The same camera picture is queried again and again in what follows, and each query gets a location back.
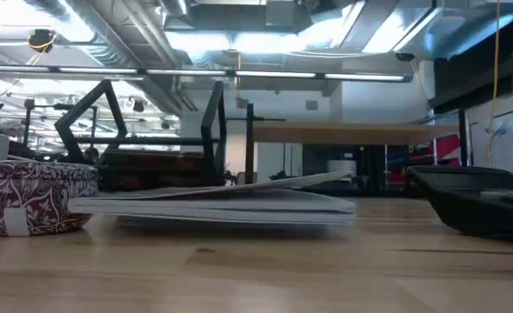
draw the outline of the desk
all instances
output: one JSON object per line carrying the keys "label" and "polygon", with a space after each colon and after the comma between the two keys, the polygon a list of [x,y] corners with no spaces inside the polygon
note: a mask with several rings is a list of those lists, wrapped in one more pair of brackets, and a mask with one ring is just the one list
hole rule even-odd
{"label": "desk", "polygon": [[358,199],[329,232],[118,228],[0,237],[0,312],[513,312],[513,243]]}
{"label": "desk", "polygon": [[413,145],[456,134],[457,126],[254,122],[255,142]]}

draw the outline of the black plastic tray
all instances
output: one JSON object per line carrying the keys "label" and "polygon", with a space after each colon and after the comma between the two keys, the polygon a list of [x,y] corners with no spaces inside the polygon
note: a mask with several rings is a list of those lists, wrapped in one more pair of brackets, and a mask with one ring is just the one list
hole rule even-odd
{"label": "black plastic tray", "polygon": [[513,204],[481,197],[482,191],[513,190],[512,173],[450,166],[413,166],[408,173],[451,228],[479,236],[513,232]]}

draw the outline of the whiteboard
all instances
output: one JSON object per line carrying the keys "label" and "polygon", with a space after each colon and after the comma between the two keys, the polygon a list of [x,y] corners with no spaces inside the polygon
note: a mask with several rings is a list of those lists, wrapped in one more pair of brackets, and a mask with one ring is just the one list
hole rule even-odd
{"label": "whiteboard", "polygon": [[[486,164],[489,121],[473,123],[470,126],[473,164],[484,167]],[[513,112],[494,118],[494,132],[500,130],[492,142],[490,167],[513,173]]]}

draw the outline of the notebook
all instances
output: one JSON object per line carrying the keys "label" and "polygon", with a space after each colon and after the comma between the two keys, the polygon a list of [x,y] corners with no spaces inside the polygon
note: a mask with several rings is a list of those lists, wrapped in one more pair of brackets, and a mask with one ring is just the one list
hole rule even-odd
{"label": "notebook", "polygon": [[352,202],[270,187],[303,187],[347,175],[347,172],[338,172],[234,187],[105,194],[71,199],[69,210],[71,213],[228,223],[351,223],[355,212]]}

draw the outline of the ceiling light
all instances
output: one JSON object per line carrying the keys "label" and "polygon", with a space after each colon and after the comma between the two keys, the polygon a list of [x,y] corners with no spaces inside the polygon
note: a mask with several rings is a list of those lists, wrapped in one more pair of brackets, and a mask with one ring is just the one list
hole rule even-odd
{"label": "ceiling light", "polygon": [[399,75],[372,75],[372,74],[324,74],[326,79],[402,82],[405,77]]}
{"label": "ceiling light", "polygon": [[332,37],[332,42],[330,43],[331,48],[339,48],[343,45],[343,42],[350,33],[351,28],[353,28],[355,21],[359,15],[361,15],[361,11],[363,10],[364,5],[365,1],[361,0],[355,4],[348,5],[342,10],[344,17],[342,28]]}
{"label": "ceiling light", "polygon": [[96,74],[136,74],[136,69],[108,69],[108,68],[78,68],[78,67],[62,67],[59,68],[64,73],[96,73]]}
{"label": "ceiling light", "polygon": [[175,32],[166,31],[166,38],[173,49],[183,50],[189,53],[205,51],[227,50],[230,48],[230,40],[220,32]]}
{"label": "ceiling light", "polygon": [[236,74],[239,77],[290,77],[290,78],[315,78],[315,73],[296,73],[296,72],[269,72],[269,71],[253,71],[238,70]]}
{"label": "ceiling light", "polygon": [[294,34],[241,33],[232,45],[234,50],[249,54],[285,53],[304,49],[298,47]]}
{"label": "ceiling light", "polygon": [[179,8],[181,8],[181,11],[184,14],[187,14],[187,3],[185,2],[185,0],[177,0],[177,2],[179,3]]}
{"label": "ceiling light", "polygon": [[223,77],[225,70],[146,70],[151,75],[210,76]]}
{"label": "ceiling light", "polygon": [[0,65],[0,71],[47,72],[50,71],[50,68],[45,66]]}
{"label": "ceiling light", "polygon": [[436,8],[431,13],[429,13],[422,21],[419,23],[414,29],[412,29],[405,37],[394,47],[394,51],[401,50],[419,31],[423,30],[423,28],[432,21],[433,18],[436,17],[438,13],[442,11],[442,8]]}

